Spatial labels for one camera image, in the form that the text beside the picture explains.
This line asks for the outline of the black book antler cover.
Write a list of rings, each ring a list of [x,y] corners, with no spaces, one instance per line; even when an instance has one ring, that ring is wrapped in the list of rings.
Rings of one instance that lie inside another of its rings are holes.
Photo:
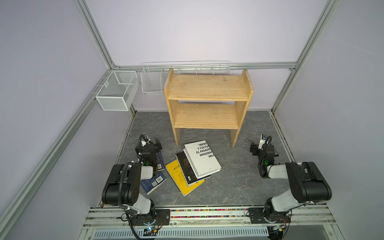
[[[205,180],[205,179],[208,179],[211,177],[210,175],[208,175],[206,177],[198,179],[197,176],[195,175],[194,171],[193,171],[193,168],[192,168],[186,154],[184,152],[177,153],[176,158],[179,162],[179,166],[183,172],[183,175],[185,177],[185,180],[186,180],[188,187],[192,186],[195,183],[198,183],[202,180]]]

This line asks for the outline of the white book black lettering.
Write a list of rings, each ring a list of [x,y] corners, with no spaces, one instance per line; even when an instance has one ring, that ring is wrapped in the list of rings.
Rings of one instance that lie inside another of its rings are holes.
[[[198,179],[215,174],[222,169],[206,141],[185,144],[184,153]]]

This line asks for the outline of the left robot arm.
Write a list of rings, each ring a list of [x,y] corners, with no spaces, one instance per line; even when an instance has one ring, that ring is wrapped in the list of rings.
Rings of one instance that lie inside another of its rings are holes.
[[[147,134],[139,136],[135,148],[137,160],[126,164],[113,165],[102,191],[102,203],[118,206],[128,216],[156,217],[156,208],[152,200],[140,193],[142,180],[154,180],[159,172],[158,153],[162,145],[159,139],[152,142]]]

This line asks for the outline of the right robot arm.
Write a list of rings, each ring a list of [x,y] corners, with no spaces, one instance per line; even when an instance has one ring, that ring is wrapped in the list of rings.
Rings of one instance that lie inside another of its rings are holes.
[[[288,190],[267,199],[263,211],[265,218],[332,198],[331,187],[314,162],[275,164],[278,154],[274,146],[267,143],[259,146],[252,142],[250,153],[258,157],[258,170],[263,179],[283,179],[289,182]]]

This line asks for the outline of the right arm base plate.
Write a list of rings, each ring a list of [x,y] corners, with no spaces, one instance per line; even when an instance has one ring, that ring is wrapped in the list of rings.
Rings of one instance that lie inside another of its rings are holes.
[[[291,222],[289,212],[265,210],[264,207],[249,208],[246,216],[252,224],[288,224]]]

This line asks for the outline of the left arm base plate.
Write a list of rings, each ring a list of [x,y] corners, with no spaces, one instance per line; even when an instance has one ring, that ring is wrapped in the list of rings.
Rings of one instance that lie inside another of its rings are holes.
[[[146,215],[131,216],[132,226],[168,226],[171,220],[170,209],[156,209]]]

